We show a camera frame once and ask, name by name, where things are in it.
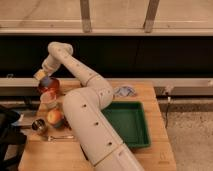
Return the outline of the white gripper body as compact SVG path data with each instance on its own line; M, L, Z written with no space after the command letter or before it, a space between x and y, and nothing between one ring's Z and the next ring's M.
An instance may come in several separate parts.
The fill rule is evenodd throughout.
M48 55L42 63L42 69L49 76L55 73L60 68L60 66L60 58L53 55Z

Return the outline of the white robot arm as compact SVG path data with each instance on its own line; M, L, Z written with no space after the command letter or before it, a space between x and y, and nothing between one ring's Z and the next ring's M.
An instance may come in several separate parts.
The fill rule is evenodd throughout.
M109 82L74 58L71 44L51 42L48 53L42 63L48 75L63 64L82 85L64 96L62 109L94 171L145 171L101 112L113 100Z

